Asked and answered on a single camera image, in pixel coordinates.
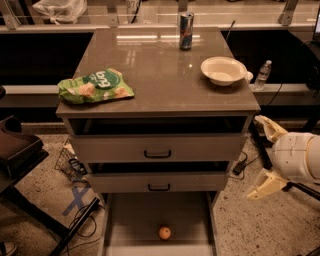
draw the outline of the water bottle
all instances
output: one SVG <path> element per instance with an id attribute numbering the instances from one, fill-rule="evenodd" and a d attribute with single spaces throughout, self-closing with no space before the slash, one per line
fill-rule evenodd
<path id="1" fill-rule="evenodd" d="M 271 60 L 267 60 L 266 63 L 264 63 L 260 70 L 259 70 L 259 74 L 256 78 L 256 80 L 254 81 L 254 85 L 253 85 L 253 89 L 255 91 L 262 91 L 264 88 L 264 85 L 270 75 L 271 72 Z"/>

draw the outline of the black drawer handle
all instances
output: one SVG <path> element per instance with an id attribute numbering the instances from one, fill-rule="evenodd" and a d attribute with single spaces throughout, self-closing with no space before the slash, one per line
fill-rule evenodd
<path id="1" fill-rule="evenodd" d="M 152 188 L 152 185 L 151 184 L 148 184 L 148 189 L 150 191 L 169 191 L 170 190 L 170 184 L 167 184 L 166 187 L 164 188 L 159 188 L 160 186 L 158 185 L 157 186 L 158 188 Z"/>
<path id="2" fill-rule="evenodd" d="M 146 158 L 169 158 L 171 156 L 171 150 L 168 151 L 167 154 L 164 154 L 164 155 L 155 155 L 155 154 L 151 154 L 151 153 L 148 153 L 147 150 L 144 151 L 144 156 Z"/>

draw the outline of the chip bag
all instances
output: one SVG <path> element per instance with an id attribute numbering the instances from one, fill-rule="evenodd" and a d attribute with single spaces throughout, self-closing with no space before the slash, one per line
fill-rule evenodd
<path id="1" fill-rule="evenodd" d="M 122 74 L 113 68 L 76 79 L 62 80 L 58 87 L 59 97 L 73 104 L 134 96 L 133 90 L 124 82 Z"/>

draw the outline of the dark blue can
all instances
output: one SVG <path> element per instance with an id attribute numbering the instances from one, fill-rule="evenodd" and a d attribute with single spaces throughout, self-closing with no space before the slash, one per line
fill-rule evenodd
<path id="1" fill-rule="evenodd" d="M 192 47 L 193 12 L 180 14 L 180 42 L 181 50 L 190 50 Z"/>

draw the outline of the speckled floor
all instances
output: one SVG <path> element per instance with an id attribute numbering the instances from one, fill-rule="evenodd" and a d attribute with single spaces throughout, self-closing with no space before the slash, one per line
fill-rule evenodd
<path id="1" fill-rule="evenodd" d="M 40 209 L 66 227 L 72 223 L 78 207 L 97 196 L 85 184 L 72 184 L 55 165 L 67 135 L 41 134 L 49 156 L 21 180 L 16 188 Z M 250 138 L 244 148 L 247 162 L 258 151 Z M 278 191 L 264 199 L 249 201 L 244 195 L 262 168 L 260 158 L 249 164 L 244 175 L 230 177 L 214 207 L 217 228 L 216 245 L 220 256 L 297 256 L 307 255 L 320 246 L 320 202 L 293 188 Z M 81 195 L 74 204 L 75 195 Z M 18 244 L 16 255 L 50 255 L 57 236 L 4 197 L 0 197 L 0 240 Z M 104 209 L 94 212 L 69 243 L 62 255 L 97 255 Z"/>

